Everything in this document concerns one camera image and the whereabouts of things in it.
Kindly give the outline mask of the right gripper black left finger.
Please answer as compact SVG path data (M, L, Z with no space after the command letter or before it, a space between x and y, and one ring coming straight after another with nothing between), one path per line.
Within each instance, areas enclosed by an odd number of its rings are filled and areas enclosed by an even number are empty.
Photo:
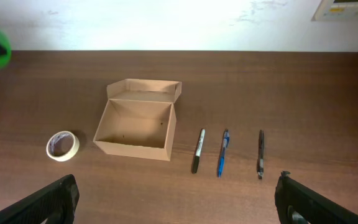
M69 174L0 211L0 224L72 224L80 193Z

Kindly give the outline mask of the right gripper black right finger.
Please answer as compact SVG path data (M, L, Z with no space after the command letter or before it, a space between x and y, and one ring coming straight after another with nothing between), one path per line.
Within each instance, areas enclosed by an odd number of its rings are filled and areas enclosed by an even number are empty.
M280 223L358 223L358 215L323 197L283 171L275 188Z

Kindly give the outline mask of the cream masking tape roll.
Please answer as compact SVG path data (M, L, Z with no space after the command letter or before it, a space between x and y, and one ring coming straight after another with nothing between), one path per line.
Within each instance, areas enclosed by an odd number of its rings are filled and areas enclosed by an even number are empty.
M70 138L72 140L71 148L68 152L64 153L61 156L56 156L54 154L54 149L57 143L62 140L63 138ZM72 157L76 155L80 147L80 141L72 132L70 131L60 131L55 133L47 142L45 147L46 154L49 158L58 161L58 162L65 162L70 160Z

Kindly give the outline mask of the brown cardboard box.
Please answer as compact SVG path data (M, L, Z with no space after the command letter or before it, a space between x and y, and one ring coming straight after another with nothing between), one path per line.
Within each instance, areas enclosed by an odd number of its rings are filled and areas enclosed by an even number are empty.
M182 82L125 79L107 86L93 142L106 154L169 161Z

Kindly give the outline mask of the black and white sharpie marker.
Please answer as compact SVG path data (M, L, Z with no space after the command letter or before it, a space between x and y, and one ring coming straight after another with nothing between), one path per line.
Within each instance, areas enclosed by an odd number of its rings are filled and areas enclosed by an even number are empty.
M195 156L193 158L193 164L192 164L192 168L191 168L191 172L193 174L197 173L197 171L198 171L198 166L199 166L199 163L200 163L200 155L201 155L201 151L202 151L202 147L203 147L203 141L204 141L205 133L206 133L205 129L202 129L200 131L200 137L199 137L199 140L198 140L198 144L197 144L197 147L196 147Z

